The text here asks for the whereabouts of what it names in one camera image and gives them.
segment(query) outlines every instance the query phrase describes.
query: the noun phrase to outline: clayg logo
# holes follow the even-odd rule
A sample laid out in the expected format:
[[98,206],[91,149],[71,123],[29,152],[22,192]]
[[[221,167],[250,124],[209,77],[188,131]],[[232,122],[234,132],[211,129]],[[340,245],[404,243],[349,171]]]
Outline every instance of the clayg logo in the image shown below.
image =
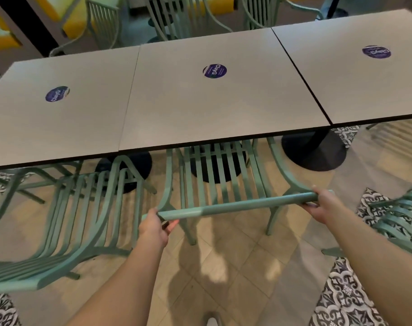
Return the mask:
[[203,69],[203,74],[207,78],[217,79],[221,78],[227,73],[227,68],[221,64],[212,64]]
[[60,86],[52,89],[46,94],[46,101],[57,102],[62,100],[70,93],[70,88],[66,86]]
[[382,46],[366,46],[362,49],[363,54],[372,58],[388,58],[392,55],[392,52]]

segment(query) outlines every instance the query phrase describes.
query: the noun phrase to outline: black table pedestal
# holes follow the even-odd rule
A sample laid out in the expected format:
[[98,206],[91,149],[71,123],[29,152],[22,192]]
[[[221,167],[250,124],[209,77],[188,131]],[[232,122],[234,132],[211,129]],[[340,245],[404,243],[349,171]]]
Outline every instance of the black table pedestal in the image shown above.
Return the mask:
[[336,169],[346,158],[345,144],[330,129],[285,135],[282,147],[294,163],[317,172]]
[[[223,144],[220,144],[220,148],[221,150],[224,150]],[[210,144],[210,151],[211,152],[214,151],[213,144]],[[203,148],[200,148],[200,153],[203,153],[203,152],[204,152]],[[190,153],[191,155],[194,154],[194,148],[191,147]],[[245,151],[242,152],[242,155],[244,156],[244,164],[245,164],[245,162],[247,161],[247,156],[246,156]],[[232,158],[233,158],[233,164],[235,166],[235,173],[236,173],[236,176],[238,176],[239,174],[241,174],[241,167],[239,165],[238,154],[236,152],[232,153]],[[221,159],[223,161],[225,181],[229,182],[232,180],[232,178],[230,176],[229,162],[227,160],[227,155],[222,154]],[[218,172],[218,162],[216,160],[216,156],[211,156],[211,160],[212,160],[213,180],[215,184],[218,184],[220,183],[220,173]],[[200,157],[200,161],[202,164],[203,181],[209,183],[210,179],[209,179],[209,175],[207,171],[206,157]],[[197,165],[196,165],[195,158],[191,158],[191,173],[197,177]]]
[[[152,170],[152,156],[148,152],[130,153],[126,154],[127,157],[132,161],[135,168],[138,170],[139,174],[146,179],[149,177],[150,171]],[[111,170],[115,157],[102,158],[96,166],[96,172],[102,172],[105,170]],[[120,169],[127,168],[125,163],[120,165]],[[137,183],[126,183],[124,185],[123,193],[129,193],[137,188]]]

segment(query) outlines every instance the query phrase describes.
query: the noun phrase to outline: person's left hand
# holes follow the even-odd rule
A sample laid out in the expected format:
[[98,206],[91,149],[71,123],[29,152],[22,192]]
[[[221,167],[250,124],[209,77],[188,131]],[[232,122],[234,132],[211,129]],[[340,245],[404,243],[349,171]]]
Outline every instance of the person's left hand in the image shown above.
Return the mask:
[[156,214],[157,212],[157,208],[149,210],[147,217],[139,225],[139,237],[147,236],[152,240],[158,240],[162,247],[165,247],[168,244],[168,236],[179,223],[179,220],[170,221],[168,226],[163,230],[161,220]]

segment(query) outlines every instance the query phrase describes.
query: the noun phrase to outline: hand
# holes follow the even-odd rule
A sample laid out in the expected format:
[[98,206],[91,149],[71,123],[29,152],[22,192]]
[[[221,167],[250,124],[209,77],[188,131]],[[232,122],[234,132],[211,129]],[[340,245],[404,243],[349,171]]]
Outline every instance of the hand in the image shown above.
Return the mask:
[[312,215],[316,221],[327,224],[329,219],[346,210],[344,204],[334,193],[326,189],[320,189],[315,185],[312,190],[318,194],[318,203],[309,202],[302,204],[301,207]]
[[161,220],[159,219],[157,208],[152,208],[147,213],[147,217],[139,225],[139,237],[148,237],[151,240],[157,240],[159,244],[164,248],[168,244],[168,236],[171,231],[176,227],[179,220],[170,221],[168,226],[163,230]]

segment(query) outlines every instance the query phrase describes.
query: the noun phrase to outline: mint green chair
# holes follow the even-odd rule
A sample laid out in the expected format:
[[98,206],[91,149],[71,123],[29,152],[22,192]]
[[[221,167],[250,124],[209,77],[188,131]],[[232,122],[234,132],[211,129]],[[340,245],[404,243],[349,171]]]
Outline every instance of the mint green chair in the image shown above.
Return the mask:
[[[127,168],[120,170],[124,162]],[[72,269],[101,254],[127,256],[138,238],[144,189],[156,194],[126,156],[115,158],[111,171],[64,176],[56,180],[36,167],[20,170],[9,182],[0,202],[4,215],[21,180],[28,172],[55,186],[43,240],[37,251],[20,262],[0,261],[0,293],[38,290],[60,277],[79,279]],[[125,183],[137,182],[132,245],[119,247]]]
[[84,31],[76,39],[52,50],[49,57],[57,55],[67,46],[77,43],[91,34],[100,50],[112,49],[120,43],[121,19],[119,9],[100,2],[85,0],[87,22]]
[[260,29],[276,26],[279,6],[285,2],[292,9],[313,12],[319,19],[324,19],[322,12],[316,8],[304,7],[289,0],[241,0],[244,9],[245,29]]
[[[154,15],[149,1],[153,3],[155,12],[161,12],[163,17]],[[200,0],[166,1],[145,0],[156,33],[161,41],[210,35],[212,22],[221,27],[224,32],[232,32],[229,27],[215,18],[206,0],[203,0],[203,5],[200,4]],[[171,22],[172,24],[167,26],[169,34],[163,32],[162,28]]]
[[[68,163],[57,163],[57,164],[50,164],[50,165],[43,165],[43,166],[38,166],[37,168],[40,169],[48,169],[48,168],[54,168],[58,170],[63,176],[70,176],[73,175],[69,170],[67,170],[64,166],[69,165],[75,168],[75,175],[78,175],[79,172],[81,171],[83,161],[72,161]],[[0,171],[0,188],[5,188],[8,185],[9,182],[9,177],[10,175],[14,175],[21,171],[22,168],[15,168],[15,169],[9,169],[9,170],[2,170]],[[23,180],[25,180],[28,176],[29,173],[25,174],[23,177]],[[40,181],[40,182],[34,182],[34,183],[29,183],[29,184],[21,184],[18,189],[17,193],[20,193],[21,195],[30,198],[34,200],[35,202],[38,202],[40,204],[44,204],[45,201],[41,199],[40,197],[37,197],[35,194],[31,193],[28,191],[28,189],[33,189],[33,188],[39,188],[43,186],[50,186],[53,185],[51,181]]]
[[[372,228],[412,254],[412,187],[400,198],[374,202],[369,207],[390,207]],[[345,257],[339,247],[323,249],[322,252],[329,256]]]
[[[173,150],[169,149],[167,150],[165,191],[158,206],[158,215],[162,220],[180,219],[180,226],[184,230],[189,243],[195,245],[196,238],[194,238],[189,231],[187,224],[188,218],[257,208],[269,208],[271,215],[266,227],[266,234],[270,235],[282,206],[293,203],[300,204],[316,201],[317,195],[308,187],[299,183],[287,169],[280,150],[275,143],[274,137],[269,137],[267,140],[280,173],[290,185],[290,188],[283,196],[273,196],[273,190],[268,181],[268,176],[257,153],[257,139],[253,140],[253,142],[250,142],[249,140],[244,140],[242,142],[227,142],[214,144],[214,151],[211,151],[210,145],[195,146],[192,148],[186,147],[183,149],[183,152],[180,149],[176,149],[179,164],[180,204],[182,207],[181,209],[176,209],[170,204],[171,193],[173,190]],[[241,169],[240,176],[242,178],[242,186],[239,184],[236,177],[235,163],[232,156],[233,153],[237,154],[238,166]],[[246,153],[250,160],[248,168],[246,168],[243,153]],[[201,158],[205,157],[208,178],[214,178],[212,156],[216,156],[217,159],[220,184],[218,186],[214,181],[209,182],[209,192],[212,204],[208,204],[208,199],[206,198],[204,190],[203,174],[199,170],[201,169]],[[227,159],[229,165],[232,185],[231,195],[233,195],[234,201],[231,201],[232,198],[231,195],[229,195],[225,183],[223,166],[224,158]],[[199,200],[197,205],[194,201],[191,160],[195,161],[197,169],[197,190]],[[249,172],[254,179],[254,190],[252,190],[250,185]],[[223,203],[219,203],[217,200],[217,189],[221,191]]]

